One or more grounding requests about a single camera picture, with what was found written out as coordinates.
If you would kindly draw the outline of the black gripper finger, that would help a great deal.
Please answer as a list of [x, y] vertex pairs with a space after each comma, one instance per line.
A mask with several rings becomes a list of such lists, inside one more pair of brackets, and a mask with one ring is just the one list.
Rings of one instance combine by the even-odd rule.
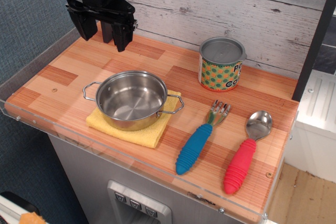
[[118, 52], [125, 51], [126, 46], [133, 41], [133, 26], [127, 24], [113, 24], [112, 37]]
[[70, 7], [68, 8], [68, 12], [77, 31], [84, 40], [88, 41], [97, 33], [98, 29], [95, 18], [85, 12], [77, 12]]

